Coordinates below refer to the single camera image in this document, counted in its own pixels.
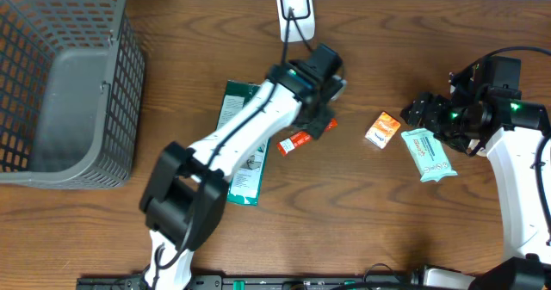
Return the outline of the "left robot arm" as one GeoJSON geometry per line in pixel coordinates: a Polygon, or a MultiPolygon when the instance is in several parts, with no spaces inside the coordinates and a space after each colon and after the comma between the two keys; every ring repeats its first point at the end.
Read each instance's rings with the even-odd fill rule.
{"type": "Polygon", "coordinates": [[[188,147],[172,142],[162,150],[139,201],[152,239],[146,288],[189,284],[193,255],[219,225],[231,180],[261,144],[289,126],[321,136],[334,116],[329,103],[343,88],[342,65],[340,58],[273,65],[225,125],[188,147]]]}

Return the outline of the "mint green wipes packet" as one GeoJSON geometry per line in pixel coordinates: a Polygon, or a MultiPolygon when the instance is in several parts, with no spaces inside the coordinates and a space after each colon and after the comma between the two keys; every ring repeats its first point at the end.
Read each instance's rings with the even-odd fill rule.
{"type": "Polygon", "coordinates": [[[418,168],[421,182],[439,182],[444,177],[457,176],[434,133],[419,128],[403,132],[401,138],[406,142],[407,149],[418,168]]]}

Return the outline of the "grey plastic mesh basket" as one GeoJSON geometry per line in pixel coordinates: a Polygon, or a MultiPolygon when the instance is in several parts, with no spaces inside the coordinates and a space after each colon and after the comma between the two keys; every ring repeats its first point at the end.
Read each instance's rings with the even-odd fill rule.
{"type": "Polygon", "coordinates": [[[1,0],[1,181],[111,189],[130,176],[145,58],[127,0],[1,0]]]}

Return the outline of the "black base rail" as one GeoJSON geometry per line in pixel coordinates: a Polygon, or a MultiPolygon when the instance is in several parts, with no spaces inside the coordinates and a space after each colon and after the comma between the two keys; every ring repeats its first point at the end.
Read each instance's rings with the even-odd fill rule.
{"type": "MultiPolygon", "coordinates": [[[[362,281],[392,282],[398,280],[390,274],[375,274],[364,278],[362,276],[309,276],[309,277],[247,277],[221,275],[196,275],[191,278],[185,289],[194,290],[233,290],[233,289],[332,289],[345,284],[362,281]]],[[[141,275],[129,275],[118,278],[79,278],[76,281],[77,290],[120,290],[147,289],[141,275]]]]}

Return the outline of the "orange small box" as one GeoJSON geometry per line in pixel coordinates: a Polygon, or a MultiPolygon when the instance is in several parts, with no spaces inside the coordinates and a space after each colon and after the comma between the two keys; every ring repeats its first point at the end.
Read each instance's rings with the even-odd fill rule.
{"type": "Polygon", "coordinates": [[[387,112],[382,112],[367,130],[365,138],[380,149],[384,149],[400,127],[399,121],[387,112]]]}

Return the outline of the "white barcode scanner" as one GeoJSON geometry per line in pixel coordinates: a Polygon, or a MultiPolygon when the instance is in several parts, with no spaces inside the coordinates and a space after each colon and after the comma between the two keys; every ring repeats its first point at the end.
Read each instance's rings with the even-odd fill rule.
{"type": "Polygon", "coordinates": [[[315,35],[313,0],[276,0],[281,41],[285,40],[289,23],[288,41],[312,40],[315,35]]]}

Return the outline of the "red snack packet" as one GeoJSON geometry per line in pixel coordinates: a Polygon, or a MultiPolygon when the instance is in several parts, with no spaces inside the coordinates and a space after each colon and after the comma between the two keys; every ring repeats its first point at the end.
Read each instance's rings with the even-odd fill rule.
{"type": "Polygon", "coordinates": [[[291,151],[307,144],[312,140],[313,137],[309,133],[300,131],[293,134],[289,138],[280,141],[276,147],[283,156],[287,156],[291,151]]]}

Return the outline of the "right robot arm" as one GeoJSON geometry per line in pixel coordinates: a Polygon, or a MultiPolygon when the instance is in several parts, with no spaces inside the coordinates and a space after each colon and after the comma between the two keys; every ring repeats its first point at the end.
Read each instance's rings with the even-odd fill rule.
{"type": "Polygon", "coordinates": [[[421,94],[400,116],[469,156],[484,154],[498,187],[505,259],[476,277],[427,268],[429,289],[550,287],[550,121],[524,102],[516,75],[457,75],[449,98],[421,94]]]}

